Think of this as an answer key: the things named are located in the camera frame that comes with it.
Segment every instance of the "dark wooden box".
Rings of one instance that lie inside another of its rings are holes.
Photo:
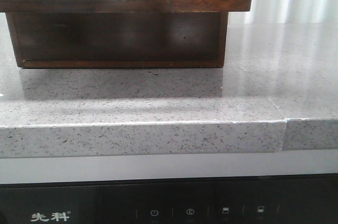
[[[23,68],[222,67],[251,0],[0,0]]]

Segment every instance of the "black control panel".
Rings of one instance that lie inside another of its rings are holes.
[[[338,174],[0,185],[0,224],[333,224]]]

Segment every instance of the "countertop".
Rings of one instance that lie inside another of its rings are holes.
[[[338,25],[230,25],[216,69],[20,69],[0,14],[0,157],[338,148]]]

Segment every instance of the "white trim strip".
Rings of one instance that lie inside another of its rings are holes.
[[[0,159],[0,183],[338,173],[338,150]]]

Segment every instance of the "appliance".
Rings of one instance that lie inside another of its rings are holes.
[[[338,150],[1,159],[0,222],[329,224],[337,163]]]

